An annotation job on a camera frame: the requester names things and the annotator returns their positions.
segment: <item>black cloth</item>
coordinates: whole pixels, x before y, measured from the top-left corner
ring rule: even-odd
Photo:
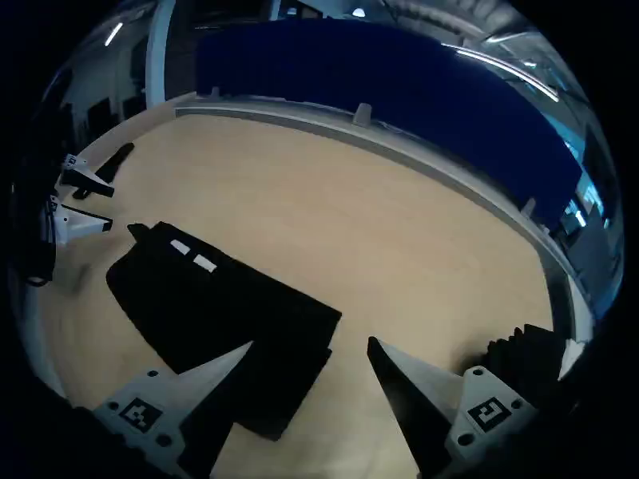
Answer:
[[[236,421],[277,439],[328,360],[341,313],[170,224],[129,230],[136,244],[106,275],[129,319],[176,373],[254,341]],[[197,255],[216,268],[194,263]]]

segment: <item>fluorescent light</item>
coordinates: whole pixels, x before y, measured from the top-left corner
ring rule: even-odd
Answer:
[[[496,66],[502,70],[505,70],[508,73],[512,73],[515,77],[521,78],[526,83],[532,85],[534,88],[538,89],[540,92],[544,93],[547,97],[552,99],[553,101],[559,101],[559,96],[556,92],[554,92],[549,86],[541,83],[537,78],[531,77],[528,73],[521,71],[518,68],[515,68],[512,65],[509,65],[505,61],[501,61],[497,58],[489,57],[483,53],[474,52],[472,50],[468,50],[462,47],[454,47],[457,49],[457,53],[460,55],[464,55],[466,57],[475,58],[477,60],[481,60],[489,65]]]
[[[486,43],[500,43],[506,40],[510,40],[511,38],[521,37],[522,35],[526,35],[528,32],[517,32],[515,34],[504,34],[504,35],[494,35],[492,37],[488,37],[486,39]]]
[[[120,31],[120,28],[122,28],[122,22],[115,25],[115,28],[109,35],[109,38],[106,39],[105,46],[109,46],[109,43],[111,43],[111,40],[113,40],[113,37],[115,37],[115,34]]]
[[[582,215],[582,213],[577,210],[574,214],[575,218],[577,218],[577,221],[579,222],[579,226],[581,226],[582,228],[585,226],[585,220],[584,220],[584,216]]]

